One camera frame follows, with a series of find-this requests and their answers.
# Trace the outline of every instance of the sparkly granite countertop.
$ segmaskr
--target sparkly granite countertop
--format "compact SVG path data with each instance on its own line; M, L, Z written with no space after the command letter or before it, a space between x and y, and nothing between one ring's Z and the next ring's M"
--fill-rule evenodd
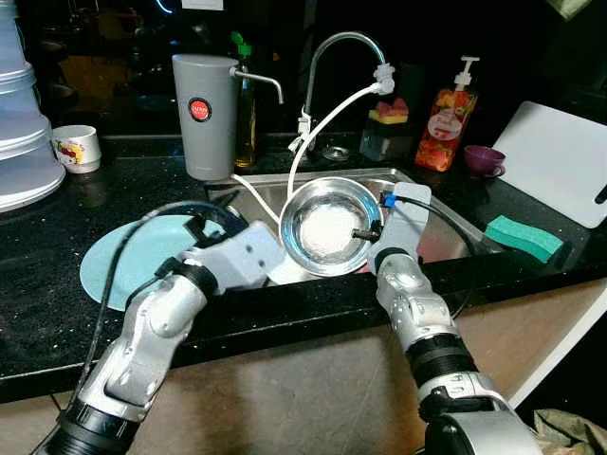
M336 136L336 145L349 138ZM292 155L288 137L264 146L248 173L283 173ZM98 305L80 285L84 253L103 234L161 204L204 197L185 174L178 137L108 138L96 172L69 175L48 198L0 214L0 402L73 388L93 331ZM523 296L607 276L607 226L586 229L500 180L468 177L460 161L448 173L390 163L432 187L440 200L481 230L503 214L565 241L548 264L508 250L427 264L425 272L449 304ZM302 171L386 167L355 154L346 163L323 158ZM188 365L386 323L375 300L375 278L349 275L231 293L211 299L177 350ZM100 352L120 332L122 313L109 310Z

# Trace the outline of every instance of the dish soap bottle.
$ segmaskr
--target dish soap bottle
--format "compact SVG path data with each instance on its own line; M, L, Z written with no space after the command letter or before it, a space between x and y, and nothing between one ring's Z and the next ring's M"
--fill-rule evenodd
M238 69L248 72L252 46L245 43L237 31L231 33L231 39L238 46ZM252 80L242 78L238 95L238 114L236 117L236 166L248 168L255 162L255 97Z
M455 90L438 92L430 112L430 119L417 148L415 164L446 171L453 162L470 114L476 105L476 94L466 89L472 81L469 70L478 57L463 56L464 71L455 76Z

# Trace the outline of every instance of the green bottle cap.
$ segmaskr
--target green bottle cap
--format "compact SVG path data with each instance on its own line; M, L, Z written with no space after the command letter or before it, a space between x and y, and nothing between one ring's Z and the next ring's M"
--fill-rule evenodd
M243 35L237 31L230 34L231 40L238 46L238 55L240 57L248 57L253 52L253 46L245 43Z

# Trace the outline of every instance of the purple cup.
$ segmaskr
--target purple cup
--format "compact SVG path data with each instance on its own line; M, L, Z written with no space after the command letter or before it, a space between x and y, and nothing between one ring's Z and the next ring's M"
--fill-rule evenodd
M482 145L468 145L464 152L468 169L476 177L493 178L506 172L506 168L502 166L506 156L502 152Z

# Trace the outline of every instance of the soap dispenser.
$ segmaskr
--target soap dispenser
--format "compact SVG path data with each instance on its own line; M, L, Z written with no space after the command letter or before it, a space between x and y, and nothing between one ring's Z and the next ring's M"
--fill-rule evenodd
M472 81L470 66L478 57L463 56L464 70L455 76L455 88L438 92L430 119L417 148L415 164L444 172L451 167L455 151L476 105L477 96L467 89Z

